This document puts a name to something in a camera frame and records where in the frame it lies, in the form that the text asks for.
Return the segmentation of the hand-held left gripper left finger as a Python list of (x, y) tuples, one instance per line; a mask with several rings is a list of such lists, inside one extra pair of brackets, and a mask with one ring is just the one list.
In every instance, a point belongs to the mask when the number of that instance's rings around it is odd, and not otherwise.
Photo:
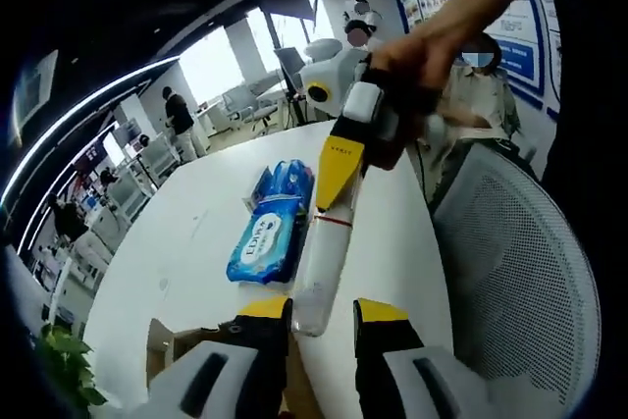
[(172, 332), (157, 319), (146, 346), (143, 418), (276, 418), (287, 385), (292, 300), (255, 301), (215, 328)]

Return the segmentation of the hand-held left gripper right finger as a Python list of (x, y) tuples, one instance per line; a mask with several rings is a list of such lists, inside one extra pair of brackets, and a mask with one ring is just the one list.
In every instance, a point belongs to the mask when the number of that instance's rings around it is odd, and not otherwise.
[(426, 346), (408, 314), (353, 301), (355, 387), (365, 418), (494, 418), (487, 383), (446, 349)]

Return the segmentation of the person's right hand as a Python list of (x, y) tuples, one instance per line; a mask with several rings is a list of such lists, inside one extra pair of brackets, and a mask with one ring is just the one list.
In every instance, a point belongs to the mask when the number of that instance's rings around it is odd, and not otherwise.
[(391, 80), (395, 102), (413, 115), (436, 111), (454, 58), (478, 30), (440, 15), (371, 54), (370, 67)]

